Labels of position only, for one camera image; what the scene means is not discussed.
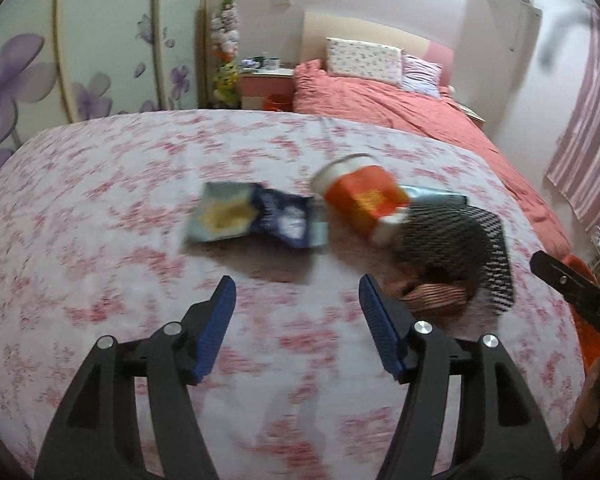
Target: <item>pillow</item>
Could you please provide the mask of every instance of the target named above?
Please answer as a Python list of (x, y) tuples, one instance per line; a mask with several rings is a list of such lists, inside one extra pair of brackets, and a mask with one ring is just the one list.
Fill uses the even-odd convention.
[(327, 38), (327, 72), (400, 87), (402, 51), (396, 46)]
[(440, 99), (442, 65), (402, 53), (402, 89)]

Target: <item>striped pillow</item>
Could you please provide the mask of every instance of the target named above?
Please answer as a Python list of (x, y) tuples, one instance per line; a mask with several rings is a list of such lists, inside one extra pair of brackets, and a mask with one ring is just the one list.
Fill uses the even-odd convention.
[(440, 99), (442, 65), (402, 53), (402, 89)]

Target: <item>black mesh net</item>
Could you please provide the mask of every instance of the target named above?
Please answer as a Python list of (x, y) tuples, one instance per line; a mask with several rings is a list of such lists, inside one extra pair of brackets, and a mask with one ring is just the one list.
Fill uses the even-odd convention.
[(488, 290), (494, 309), (514, 303), (513, 283), (500, 218), (473, 206), (411, 205), (395, 240), (400, 261), (442, 270), (451, 281)]

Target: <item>headboard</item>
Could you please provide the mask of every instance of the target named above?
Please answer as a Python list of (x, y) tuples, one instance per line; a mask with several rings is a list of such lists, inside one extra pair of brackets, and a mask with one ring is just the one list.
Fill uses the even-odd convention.
[(369, 41), (397, 46), (412, 56), (426, 61), (440, 63), (443, 67), (441, 86), (448, 86), (451, 79), (454, 51), (398, 28), (379, 23), (366, 22), (357, 18), (342, 18), (308, 10), (304, 13), (300, 62), (311, 59), (324, 59), (326, 38)]

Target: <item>stuffed toy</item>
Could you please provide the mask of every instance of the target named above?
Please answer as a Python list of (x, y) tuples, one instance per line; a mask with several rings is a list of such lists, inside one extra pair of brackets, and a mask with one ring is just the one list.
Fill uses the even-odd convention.
[(209, 23), (210, 39), (214, 55), (221, 65), (214, 77), (214, 98), (218, 104), (237, 108), (239, 98), (235, 90), (238, 82), (238, 69), (233, 63), (238, 54), (238, 9), (235, 0), (222, 0), (218, 12), (214, 12)]
[(229, 108), (237, 108), (240, 98), (235, 91), (238, 82), (238, 67), (235, 63), (225, 63), (214, 77), (214, 98)]

